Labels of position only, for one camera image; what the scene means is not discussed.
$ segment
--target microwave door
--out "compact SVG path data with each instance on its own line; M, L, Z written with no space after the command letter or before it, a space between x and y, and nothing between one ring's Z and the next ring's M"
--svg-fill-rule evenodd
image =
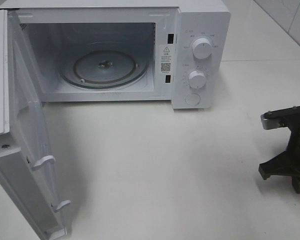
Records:
M54 240L67 234L61 209L70 201L59 198L23 28L14 11L0 10L0 184L39 238Z

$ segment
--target microwave oven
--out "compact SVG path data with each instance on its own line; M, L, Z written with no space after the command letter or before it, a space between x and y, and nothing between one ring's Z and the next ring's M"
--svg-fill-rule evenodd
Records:
M67 234L44 102L212 104L221 0L7 0L0 6L0 184L42 240Z

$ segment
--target timer knob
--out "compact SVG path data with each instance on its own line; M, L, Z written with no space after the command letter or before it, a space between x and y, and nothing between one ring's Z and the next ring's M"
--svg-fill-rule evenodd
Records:
M206 84L207 77L202 71L192 71L188 75L188 82L191 88L200 89Z
M211 55L212 44L206 37L195 40L192 44L192 53L197 59L206 59Z

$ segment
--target white knob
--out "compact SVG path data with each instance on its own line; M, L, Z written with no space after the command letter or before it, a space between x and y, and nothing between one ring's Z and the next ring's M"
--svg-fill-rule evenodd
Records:
M192 44L192 53L197 59L206 59L211 55L212 44L209 39L202 37Z
M202 71L192 71L188 76L188 82L191 88L200 89L206 84L207 77Z

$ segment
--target white table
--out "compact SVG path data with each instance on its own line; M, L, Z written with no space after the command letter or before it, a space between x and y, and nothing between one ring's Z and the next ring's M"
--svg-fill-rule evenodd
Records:
M288 142L287 129L263 130L260 114L300 105L300 48L254 2L227 4L211 109L46 105L62 196L72 200L65 239L300 239L290 179L258 173ZM38 237L0 187L1 239Z

